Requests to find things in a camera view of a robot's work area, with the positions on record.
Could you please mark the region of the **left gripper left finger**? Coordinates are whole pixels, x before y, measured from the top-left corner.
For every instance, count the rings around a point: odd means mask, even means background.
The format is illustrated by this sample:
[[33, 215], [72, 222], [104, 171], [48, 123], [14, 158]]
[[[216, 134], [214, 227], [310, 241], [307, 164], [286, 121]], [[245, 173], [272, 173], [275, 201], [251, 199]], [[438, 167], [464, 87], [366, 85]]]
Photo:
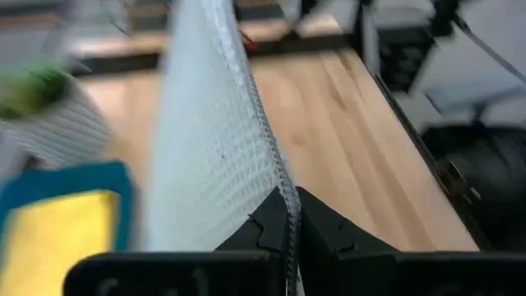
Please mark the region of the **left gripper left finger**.
[[68, 272], [63, 296], [285, 296], [288, 214], [274, 188], [210, 252], [105, 252]]

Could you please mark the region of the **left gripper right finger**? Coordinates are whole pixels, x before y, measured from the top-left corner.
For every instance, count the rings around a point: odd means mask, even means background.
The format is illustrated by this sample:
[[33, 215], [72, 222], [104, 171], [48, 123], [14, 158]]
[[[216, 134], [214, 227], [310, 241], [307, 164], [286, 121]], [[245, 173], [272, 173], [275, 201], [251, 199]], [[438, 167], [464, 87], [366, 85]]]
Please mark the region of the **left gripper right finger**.
[[526, 296], [526, 255], [403, 252], [300, 187], [306, 296]]

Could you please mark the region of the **grey microfiber towel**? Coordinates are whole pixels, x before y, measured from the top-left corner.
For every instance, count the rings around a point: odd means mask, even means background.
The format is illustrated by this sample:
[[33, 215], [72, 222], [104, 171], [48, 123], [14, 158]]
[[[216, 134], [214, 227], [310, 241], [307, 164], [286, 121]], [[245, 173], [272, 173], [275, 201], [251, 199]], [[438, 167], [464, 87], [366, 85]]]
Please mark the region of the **grey microfiber towel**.
[[286, 296], [298, 293], [301, 203], [258, 95], [232, 0], [175, 0], [161, 60], [141, 248], [210, 251], [277, 192]]

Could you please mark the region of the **yellow microfiber towel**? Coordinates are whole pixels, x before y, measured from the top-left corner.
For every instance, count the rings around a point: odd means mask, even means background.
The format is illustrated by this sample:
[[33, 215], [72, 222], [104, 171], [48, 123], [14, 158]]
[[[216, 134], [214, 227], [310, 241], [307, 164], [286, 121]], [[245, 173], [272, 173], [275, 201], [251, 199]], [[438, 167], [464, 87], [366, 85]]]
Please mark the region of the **yellow microfiber towel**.
[[67, 272], [113, 248], [120, 196], [81, 192], [12, 210], [0, 251], [0, 296], [62, 296]]

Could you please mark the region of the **black bulky object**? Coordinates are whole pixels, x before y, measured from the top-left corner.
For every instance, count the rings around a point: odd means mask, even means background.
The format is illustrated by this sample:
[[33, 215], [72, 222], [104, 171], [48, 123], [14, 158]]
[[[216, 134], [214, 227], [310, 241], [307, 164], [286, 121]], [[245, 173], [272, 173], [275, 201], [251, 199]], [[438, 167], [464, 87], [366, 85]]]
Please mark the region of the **black bulky object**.
[[422, 141], [479, 247], [526, 252], [526, 129], [446, 125]]

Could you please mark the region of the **backlit computer keyboard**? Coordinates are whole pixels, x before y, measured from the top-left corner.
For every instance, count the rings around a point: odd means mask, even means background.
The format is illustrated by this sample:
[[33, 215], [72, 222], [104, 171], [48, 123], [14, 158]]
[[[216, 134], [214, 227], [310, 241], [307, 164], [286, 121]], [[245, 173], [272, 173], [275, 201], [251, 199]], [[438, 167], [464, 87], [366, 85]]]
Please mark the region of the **backlit computer keyboard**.
[[392, 92], [408, 93], [435, 45], [432, 39], [380, 43], [381, 79]]

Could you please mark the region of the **teal plastic bin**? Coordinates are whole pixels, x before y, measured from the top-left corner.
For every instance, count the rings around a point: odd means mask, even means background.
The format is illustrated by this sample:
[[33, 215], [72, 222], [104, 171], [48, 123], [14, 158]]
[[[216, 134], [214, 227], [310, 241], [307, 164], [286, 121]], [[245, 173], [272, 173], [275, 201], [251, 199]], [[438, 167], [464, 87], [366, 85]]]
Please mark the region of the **teal plastic bin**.
[[120, 196], [120, 218], [113, 232], [113, 249], [126, 251], [131, 242], [135, 184], [123, 162], [32, 169], [0, 186], [0, 264], [3, 263], [1, 240], [4, 224], [11, 210], [55, 196], [94, 190], [109, 190]]

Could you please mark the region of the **grey side desk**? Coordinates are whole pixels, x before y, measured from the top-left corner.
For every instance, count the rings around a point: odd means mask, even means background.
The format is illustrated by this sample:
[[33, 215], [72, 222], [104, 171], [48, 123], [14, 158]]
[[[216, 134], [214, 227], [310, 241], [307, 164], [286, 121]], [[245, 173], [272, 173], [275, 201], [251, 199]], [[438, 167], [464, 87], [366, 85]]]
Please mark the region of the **grey side desk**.
[[[526, 0], [461, 0], [459, 15], [472, 32], [491, 49], [526, 76]], [[396, 20], [409, 21], [431, 13], [430, 0], [377, 0], [378, 22], [390, 21], [388, 12], [399, 12]], [[432, 87], [456, 86], [466, 82], [486, 82], [500, 76], [512, 77], [460, 29], [452, 39], [440, 39], [431, 51], [422, 74], [410, 94], [396, 94], [412, 124], [461, 121], [469, 116], [467, 110], [455, 110], [440, 115], [431, 105], [425, 92]]]

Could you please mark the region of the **succulent in patterned white pot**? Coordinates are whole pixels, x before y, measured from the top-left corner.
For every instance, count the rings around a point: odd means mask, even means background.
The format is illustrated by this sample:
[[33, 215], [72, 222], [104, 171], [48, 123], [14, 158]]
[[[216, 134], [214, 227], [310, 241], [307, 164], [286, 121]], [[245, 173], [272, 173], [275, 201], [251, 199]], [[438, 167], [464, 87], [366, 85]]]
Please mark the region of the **succulent in patterned white pot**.
[[59, 165], [92, 160], [110, 137], [81, 83], [53, 66], [0, 76], [0, 127], [34, 157]]

